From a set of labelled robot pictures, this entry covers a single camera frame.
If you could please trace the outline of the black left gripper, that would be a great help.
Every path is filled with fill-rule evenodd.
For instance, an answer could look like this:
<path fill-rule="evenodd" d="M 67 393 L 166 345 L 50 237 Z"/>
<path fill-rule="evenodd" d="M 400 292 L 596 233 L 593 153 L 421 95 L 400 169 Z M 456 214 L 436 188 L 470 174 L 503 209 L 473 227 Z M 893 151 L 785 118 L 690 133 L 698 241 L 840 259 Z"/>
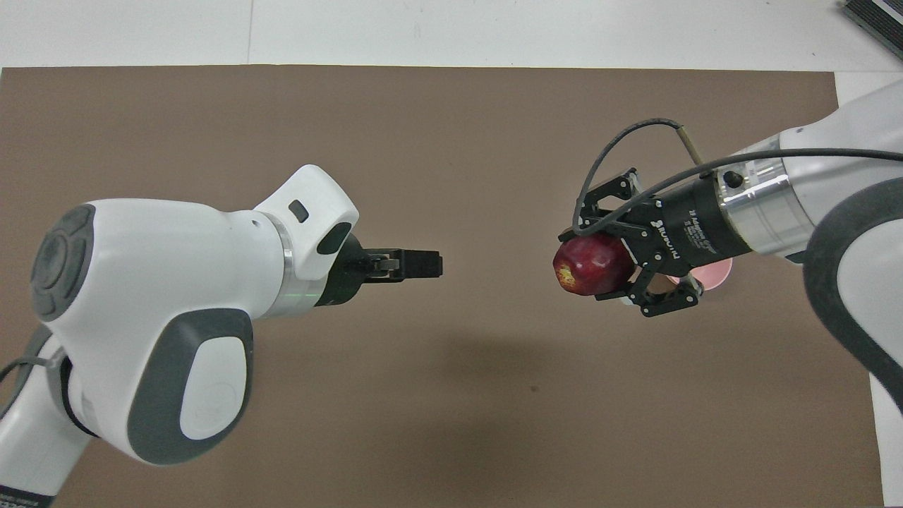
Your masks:
<path fill-rule="evenodd" d="M 402 282 L 409 279 L 438 279 L 443 259 L 432 250 L 365 250 L 349 234 L 329 271 L 316 308 L 347 303 L 366 282 Z"/>

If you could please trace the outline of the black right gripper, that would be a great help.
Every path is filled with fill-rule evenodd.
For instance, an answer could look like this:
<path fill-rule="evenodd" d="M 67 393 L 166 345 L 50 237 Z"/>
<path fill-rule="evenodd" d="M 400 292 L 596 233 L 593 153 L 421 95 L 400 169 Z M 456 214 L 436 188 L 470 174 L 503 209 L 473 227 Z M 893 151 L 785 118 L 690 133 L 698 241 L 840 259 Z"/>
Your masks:
<path fill-rule="evenodd" d="M 595 299 L 635 306 L 646 318 L 698 305 L 703 285 L 687 274 L 691 269 L 751 252 L 722 213 L 713 177 L 693 178 L 663 194 L 651 193 L 641 185 L 636 168 L 587 187 L 559 242 L 593 236 L 628 245 L 641 264 L 633 281 Z M 661 265 L 654 264 L 655 256 L 661 257 Z M 673 289 L 652 292 L 653 279 L 661 274 L 680 279 Z"/>

